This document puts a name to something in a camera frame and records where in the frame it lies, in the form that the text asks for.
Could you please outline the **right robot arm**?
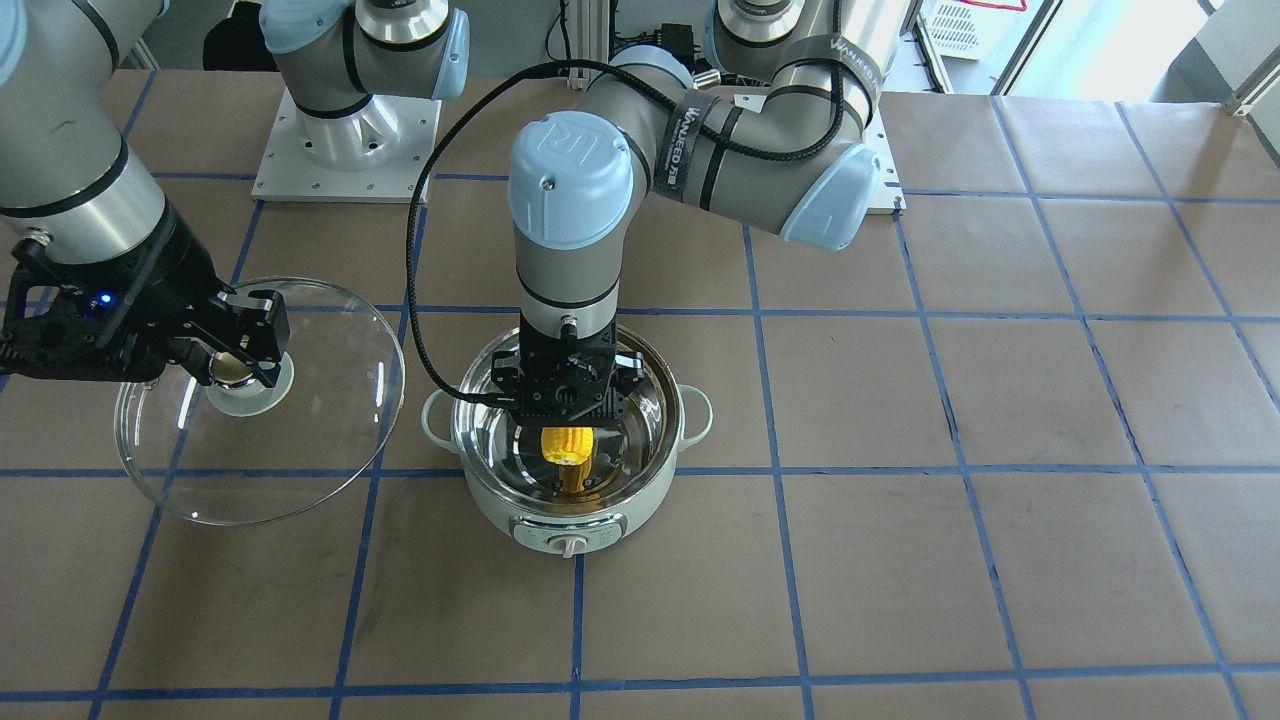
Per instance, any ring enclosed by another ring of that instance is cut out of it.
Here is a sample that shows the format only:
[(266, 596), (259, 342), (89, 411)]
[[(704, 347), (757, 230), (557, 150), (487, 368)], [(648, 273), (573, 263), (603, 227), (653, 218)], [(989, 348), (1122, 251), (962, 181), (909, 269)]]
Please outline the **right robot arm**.
[[(3, 373), (283, 391), (291, 324), (275, 290), (220, 279), (99, 95), (164, 1), (3, 4), (3, 222), (18, 234)], [(470, 19), (448, 1), (265, 1), (287, 87), (270, 199), (356, 199), (431, 141), (468, 74)]]

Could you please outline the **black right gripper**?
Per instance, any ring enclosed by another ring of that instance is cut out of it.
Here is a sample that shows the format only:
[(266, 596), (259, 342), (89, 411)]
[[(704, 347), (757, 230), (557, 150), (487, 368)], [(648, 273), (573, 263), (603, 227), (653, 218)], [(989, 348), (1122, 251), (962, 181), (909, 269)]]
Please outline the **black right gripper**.
[(201, 386), (230, 386), (230, 359), (265, 388), (284, 374), (284, 299), (221, 299), (205, 246), (172, 202), (155, 229), (118, 258), (60, 264), (50, 243), (13, 249), (3, 319), (3, 374), (148, 382), (177, 360)]

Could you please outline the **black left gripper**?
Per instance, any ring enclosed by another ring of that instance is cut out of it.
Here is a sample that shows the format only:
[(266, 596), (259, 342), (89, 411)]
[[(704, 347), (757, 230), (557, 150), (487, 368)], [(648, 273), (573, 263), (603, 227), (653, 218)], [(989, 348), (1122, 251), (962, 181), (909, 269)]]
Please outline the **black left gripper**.
[(557, 337), (522, 318), (516, 346), (490, 355), (490, 378), (515, 398), (509, 415), (521, 427), (618, 425), (627, 397), (646, 379), (644, 354), (620, 347), (617, 325), (580, 336), (563, 320)]

